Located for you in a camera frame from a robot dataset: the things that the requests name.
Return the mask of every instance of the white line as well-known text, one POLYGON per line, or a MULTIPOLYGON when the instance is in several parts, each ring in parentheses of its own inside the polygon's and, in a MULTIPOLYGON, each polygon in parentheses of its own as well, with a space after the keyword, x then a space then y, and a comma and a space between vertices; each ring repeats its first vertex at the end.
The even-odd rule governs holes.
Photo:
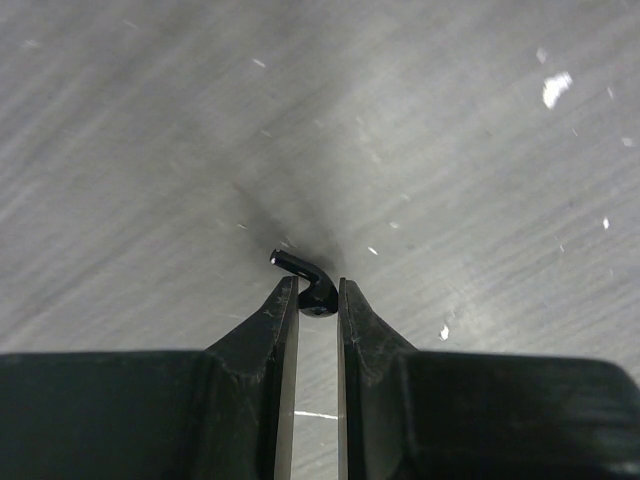
POLYGON ((336 417, 335 415, 325 415, 324 413, 302 412, 300 410, 296 410, 293 413, 295 413, 296 415, 300 415, 301 417, 318 417, 318 418, 327 418, 329 420, 338 419, 338 417, 336 417))

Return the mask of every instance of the gray surface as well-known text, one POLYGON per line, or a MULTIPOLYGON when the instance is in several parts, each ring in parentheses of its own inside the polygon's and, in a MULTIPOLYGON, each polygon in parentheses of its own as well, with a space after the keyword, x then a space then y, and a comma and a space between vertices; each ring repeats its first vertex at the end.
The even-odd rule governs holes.
MULTIPOLYGON (((205 347, 283 241, 420 347, 640 379, 638 1, 5 0, 0 59, 2 351, 205 347)), ((335 414, 335 322, 300 335, 335 414)), ((296 418, 294 478, 335 435, 296 418)))

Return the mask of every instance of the small black curved object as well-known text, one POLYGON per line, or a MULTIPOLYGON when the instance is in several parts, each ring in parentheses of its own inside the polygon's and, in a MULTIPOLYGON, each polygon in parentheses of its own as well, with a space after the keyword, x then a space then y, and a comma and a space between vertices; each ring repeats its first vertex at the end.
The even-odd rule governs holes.
POLYGON ((338 290, 321 268, 277 249, 271 253, 271 263, 311 284, 298 296, 302 313, 308 317, 328 317, 338 311, 338 290))

